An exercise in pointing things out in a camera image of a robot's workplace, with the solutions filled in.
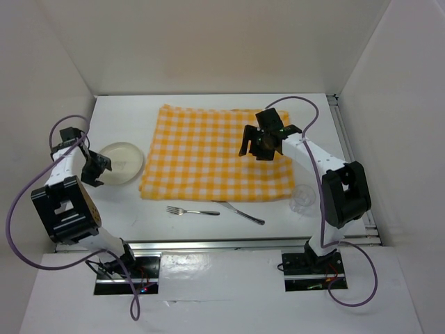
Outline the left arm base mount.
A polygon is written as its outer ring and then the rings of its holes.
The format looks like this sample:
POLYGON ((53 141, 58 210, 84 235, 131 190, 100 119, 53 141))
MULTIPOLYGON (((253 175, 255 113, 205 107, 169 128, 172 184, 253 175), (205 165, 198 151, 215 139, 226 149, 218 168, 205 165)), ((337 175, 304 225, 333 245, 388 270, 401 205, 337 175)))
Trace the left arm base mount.
MULTIPOLYGON (((160 255, 136 257, 136 263, 129 270, 130 278, 136 292, 140 295, 158 294, 160 255)), ((96 274, 94 295, 131 295, 132 290, 125 276, 110 273, 100 262, 90 261, 86 265, 96 274)))

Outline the yellow white checkered cloth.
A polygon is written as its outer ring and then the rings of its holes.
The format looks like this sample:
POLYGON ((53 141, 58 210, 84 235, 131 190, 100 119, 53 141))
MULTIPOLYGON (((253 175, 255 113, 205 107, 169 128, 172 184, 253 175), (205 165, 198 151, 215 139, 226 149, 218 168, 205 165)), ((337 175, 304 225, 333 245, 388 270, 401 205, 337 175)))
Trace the yellow white checkered cloth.
POLYGON ((164 104, 158 112, 139 191, 144 200, 268 202, 295 186, 291 160, 239 156, 256 109, 193 109, 164 104))

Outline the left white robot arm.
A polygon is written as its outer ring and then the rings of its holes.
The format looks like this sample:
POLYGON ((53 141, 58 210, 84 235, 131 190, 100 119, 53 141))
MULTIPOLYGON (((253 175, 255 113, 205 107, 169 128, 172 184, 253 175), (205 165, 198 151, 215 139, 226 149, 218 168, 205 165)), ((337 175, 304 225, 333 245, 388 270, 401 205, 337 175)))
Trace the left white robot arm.
POLYGON ((111 160, 84 143, 76 144, 82 135, 82 130, 73 127, 60 130, 62 142, 51 149, 51 157, 59 162, 44 186, 31 192, 31 200, 55 244, 78 245, 91 253, 103 250, 97 256, 102 270, 128 278, 137 269, 134 252, 102 226, 99 210, 85 188, 103 184, 99 176, 112 170, 111 160))

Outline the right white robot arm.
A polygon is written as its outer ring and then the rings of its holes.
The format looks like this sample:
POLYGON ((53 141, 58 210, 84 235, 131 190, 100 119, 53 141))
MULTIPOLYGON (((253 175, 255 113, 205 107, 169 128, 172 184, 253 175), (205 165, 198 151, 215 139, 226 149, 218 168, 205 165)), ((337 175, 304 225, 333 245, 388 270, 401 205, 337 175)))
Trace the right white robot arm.
POLYGON ((302 263, 306 270, 318 273, 335 254, 347 224, 371 208, 364 167, 331 155, 295 125, 285 126, 274 108, 257 113, 256 119, 256 127, 244 127, 241 156, 251 154, 257 160, 272 161, 278 152, 316 176, 322 223, 306 242, 302 263))

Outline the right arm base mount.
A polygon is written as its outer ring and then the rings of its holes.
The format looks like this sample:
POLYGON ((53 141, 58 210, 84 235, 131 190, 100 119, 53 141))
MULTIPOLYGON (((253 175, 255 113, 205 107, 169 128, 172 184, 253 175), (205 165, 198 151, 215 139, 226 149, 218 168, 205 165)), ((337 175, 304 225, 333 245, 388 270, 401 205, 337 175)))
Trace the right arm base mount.
POLYGON ((348 289, 341 253, 336 251, 328 260, 311 266, 304 253, 282 253, 277 269, 284 275, 286 292, 312 292, 348 289))

